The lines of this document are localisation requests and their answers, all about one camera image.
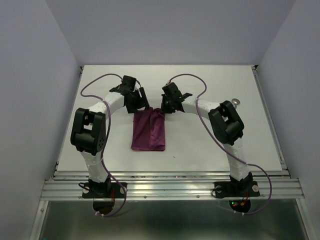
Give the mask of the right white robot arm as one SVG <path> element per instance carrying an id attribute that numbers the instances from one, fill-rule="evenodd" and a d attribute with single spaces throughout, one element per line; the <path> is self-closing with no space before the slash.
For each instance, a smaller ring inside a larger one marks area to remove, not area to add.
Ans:
<path id="1" fill-rule="evenodd" d="M 246 192 L 253 177 L 243 150 L 244 123 L 233 104 L 228 100 L 216 103 L 198 99 L 190 93 L 182 94 L 173 82 L 163 86 L 162 90 L 161 110 L 164 113 L 180 111 L 195 114 L 201 121 L 210 121 L 212 131 L 208 133 L 227 155 L 231 192 L 235 195 Z"/>

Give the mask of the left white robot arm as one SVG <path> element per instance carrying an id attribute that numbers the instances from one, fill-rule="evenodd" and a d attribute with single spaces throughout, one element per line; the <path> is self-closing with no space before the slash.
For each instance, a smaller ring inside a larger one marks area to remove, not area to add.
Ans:
<path id="1" fill-rule="evenodd" d="M 98 102 L 75 111 L 70 142 L 80 152 L 88 170 L 88 182 L 80 183 L 80 187 L 86 195 L 106 197 L 111 194 L 112 183 L 103 154 L 111 130 L 111 115 L 121 108 L 132 114 L 150 105 L 140 82 L 128 75 L 121 77 L 120 84 L 105 97 L 94 94 L 90 97 Z"/>

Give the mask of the silver metal spoon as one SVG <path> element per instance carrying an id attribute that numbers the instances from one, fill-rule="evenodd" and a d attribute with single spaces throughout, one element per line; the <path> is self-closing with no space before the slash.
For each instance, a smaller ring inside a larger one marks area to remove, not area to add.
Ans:
<path id="1" fill-rule="evenodd" d="M 238 105 L 241 104 L 240 100 L 237 99 L 237 98 L 233 98 L 233 99 L 231 100 L 231 102 L 232 102 L 232 104 L 233 104 L 234 106 L 238 106 Z"/>

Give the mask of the purple cloth napkin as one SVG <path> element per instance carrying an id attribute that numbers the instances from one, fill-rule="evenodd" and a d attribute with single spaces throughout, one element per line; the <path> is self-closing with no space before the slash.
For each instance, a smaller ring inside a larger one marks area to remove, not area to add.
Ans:
<path id="1" fill-rule="evenodd" d="M 133 115 L 131 149 L 162 152 L 166 149 L 165 114 L 160 108 L 145 108 Z"/>

